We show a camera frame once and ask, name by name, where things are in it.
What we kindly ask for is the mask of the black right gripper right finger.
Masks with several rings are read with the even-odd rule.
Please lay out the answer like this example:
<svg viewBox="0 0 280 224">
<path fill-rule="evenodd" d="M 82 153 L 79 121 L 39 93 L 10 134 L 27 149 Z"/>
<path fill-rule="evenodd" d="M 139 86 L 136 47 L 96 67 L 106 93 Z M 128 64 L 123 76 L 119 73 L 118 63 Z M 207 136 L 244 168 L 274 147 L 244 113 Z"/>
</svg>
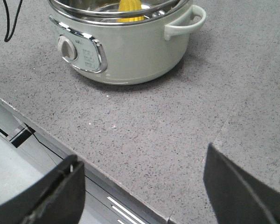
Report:
<svg viewBox="0 0 280 224">
<path fill-rule="evenodd" d="M 280 193 L 208 145 L 203 182 L 219 224 L 280 224 Z"/>
</svg>

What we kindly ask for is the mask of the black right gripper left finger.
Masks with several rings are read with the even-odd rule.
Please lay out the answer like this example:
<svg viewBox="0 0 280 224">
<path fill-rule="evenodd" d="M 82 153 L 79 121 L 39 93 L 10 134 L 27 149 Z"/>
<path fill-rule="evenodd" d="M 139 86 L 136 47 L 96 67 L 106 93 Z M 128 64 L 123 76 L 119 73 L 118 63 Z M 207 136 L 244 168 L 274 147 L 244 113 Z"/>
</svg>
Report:
<svg viewBox="0 0 280 224">
<path fill-rule="evenodd" d="M 77 224 L 84 204 L 84 163 L 69 155 L 27 190 L 0 205 L 0 224 Z"/>
</svg>

